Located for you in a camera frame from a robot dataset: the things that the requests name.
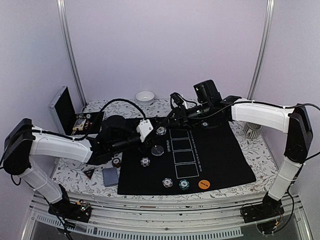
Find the green chip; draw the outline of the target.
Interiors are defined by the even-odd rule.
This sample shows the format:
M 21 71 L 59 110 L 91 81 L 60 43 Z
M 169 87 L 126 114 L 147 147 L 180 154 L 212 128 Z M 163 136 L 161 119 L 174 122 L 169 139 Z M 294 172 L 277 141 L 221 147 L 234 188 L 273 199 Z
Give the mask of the green chip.
M 207 122 L 203 122 L 201 124 L 201 127 L 204 128 L 204 129 L 207 129 L 209 127 L 209 124 Z
M 188 190 L 190 187 L 190 183 L 188 180 L 186 179 L 182 179 L 180 182 L 179 182 L 179 188 L 183 191 L 185 190 Z

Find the white chip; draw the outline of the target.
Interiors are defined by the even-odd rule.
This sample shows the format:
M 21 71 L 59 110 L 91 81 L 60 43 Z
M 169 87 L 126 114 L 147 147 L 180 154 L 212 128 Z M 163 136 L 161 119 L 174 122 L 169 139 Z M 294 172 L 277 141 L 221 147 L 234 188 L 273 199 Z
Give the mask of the white chip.
M 173 180 L 171 178 L 164 178 L 162 180 L 162 185 L 165 187 L 165 188 L 170 188 L 173 186 Z
M 140 164 L 143 166 L 143 167 L 148 167 L 151 163 L 151 160 L 148 158 L 148 157 L 143 157 L 141 160 L 140 160 Z
M 160 127 L 158 127 L 158 128 L 156 129 L 156 134 L 157 134 L 158 136 L 163 136 L 163 135 L 166 134 L 166 132 L 167 132 L 167 129 L 166 129 L 165 127 L 163 127 L 163 126 L 160 126 Z

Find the clear dealer button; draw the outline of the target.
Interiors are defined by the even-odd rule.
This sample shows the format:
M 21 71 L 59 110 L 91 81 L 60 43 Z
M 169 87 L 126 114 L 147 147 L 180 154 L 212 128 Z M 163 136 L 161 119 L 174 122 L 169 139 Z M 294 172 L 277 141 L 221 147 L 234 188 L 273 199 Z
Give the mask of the clear dealer button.
M 151 154 L 156 157 L 160 157 L 165 153 L 164 148 L 161 145 L 155 145 L 151 148 Z

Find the orange big blind button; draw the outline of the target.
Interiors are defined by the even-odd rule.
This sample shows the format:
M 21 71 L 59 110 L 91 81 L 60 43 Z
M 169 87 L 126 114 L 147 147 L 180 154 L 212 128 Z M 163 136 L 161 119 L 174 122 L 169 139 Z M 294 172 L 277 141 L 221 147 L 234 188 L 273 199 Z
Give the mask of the orange big blind button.
M 211 183 L 206 179 L 202 179 L 198 182 L 198 187 L 202 190 L 207 190 L 210 188 L 210 186 L 211 186 Z

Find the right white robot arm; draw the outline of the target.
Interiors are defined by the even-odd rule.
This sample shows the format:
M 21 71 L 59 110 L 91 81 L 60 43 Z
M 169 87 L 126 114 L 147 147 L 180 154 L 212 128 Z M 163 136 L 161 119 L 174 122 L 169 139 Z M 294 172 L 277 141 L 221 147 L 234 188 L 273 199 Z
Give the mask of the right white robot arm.
M 197 103 L 191 108 L 187 107 L 188 100 L 181 94 L 170 94 L 170 115 L 174 117 L 174 124 L 179 128 L 203 125 L 209 120 L 217 125 L 224 121 L 236 121 L 260 125 L 286 134 L 284 160 L 258 208 L 262 218 L 269 218 L 278 210 L 282 197 L 308 160 L 313 131 L 306 105 L 281 106 L 235 95 L 222 98 L 211 79 L 200 82 L 193 88 Z

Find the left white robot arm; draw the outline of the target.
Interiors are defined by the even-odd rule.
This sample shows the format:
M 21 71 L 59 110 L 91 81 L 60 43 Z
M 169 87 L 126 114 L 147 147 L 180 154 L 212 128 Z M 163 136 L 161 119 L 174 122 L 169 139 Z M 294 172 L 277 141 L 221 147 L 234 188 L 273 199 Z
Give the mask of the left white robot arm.
M 124 117 L 112 115 L 102 121 L 97 136 L 76 138 L 45 131 L 24 118 L 5 140 L 3 169 L 39 192 L 53 211 L 70 217 L 80 208 L 70 202 L 66 190 L 49 179 L 32 157 L 65 158 L 99 166 L 111 161 L 115 154 L 143 146 L 153 131 L 149 119 L 141 119 L 128 126 Z

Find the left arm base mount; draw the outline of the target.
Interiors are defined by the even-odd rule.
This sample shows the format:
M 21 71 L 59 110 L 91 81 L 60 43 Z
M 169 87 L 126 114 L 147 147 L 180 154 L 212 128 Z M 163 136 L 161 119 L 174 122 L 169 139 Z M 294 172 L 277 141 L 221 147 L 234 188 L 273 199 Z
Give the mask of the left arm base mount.
M 54 204 L 50 204 L 48 213 L 63 219 L 88 223 L 91 217 L 92 207 L 86 202 L 77 204 L 62 199 Z

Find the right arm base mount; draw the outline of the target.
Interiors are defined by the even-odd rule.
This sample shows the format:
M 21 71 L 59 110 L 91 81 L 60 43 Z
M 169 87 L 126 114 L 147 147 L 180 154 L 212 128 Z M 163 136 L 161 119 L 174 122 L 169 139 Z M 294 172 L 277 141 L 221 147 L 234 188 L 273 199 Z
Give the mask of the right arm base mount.
M 251 223 L 277 217 L 285 213 L 281 200 L 275 200 L 265 195 L 262 203 L 245 204 L 240 209 L 240 214 L 245 223 Z

